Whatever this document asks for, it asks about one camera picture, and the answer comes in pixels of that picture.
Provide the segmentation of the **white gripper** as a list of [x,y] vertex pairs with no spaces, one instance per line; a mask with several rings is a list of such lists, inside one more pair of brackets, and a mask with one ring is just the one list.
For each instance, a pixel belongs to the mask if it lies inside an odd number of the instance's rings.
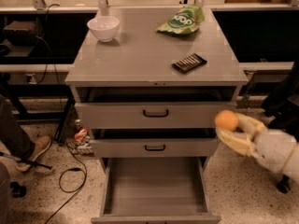
[[[255,144],[254,158],[262,167],[273,173],[297,173],[297,141],[292,135],[281,130],[267,130],[253,117],[241,113],[236,113],[236,116],[237,128],[244,133],[217,127],[216,135],[223,144],[243,156],[251,156]],[[254,144],[249,136],[255,136]]]

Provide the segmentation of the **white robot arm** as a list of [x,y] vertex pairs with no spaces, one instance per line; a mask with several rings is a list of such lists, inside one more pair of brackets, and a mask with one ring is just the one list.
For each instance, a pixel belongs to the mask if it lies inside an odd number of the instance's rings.
[[299,183],[299,145],[295,137],[231,110],[215,117],[216,135],[236,153],[253,157],[263,168]]

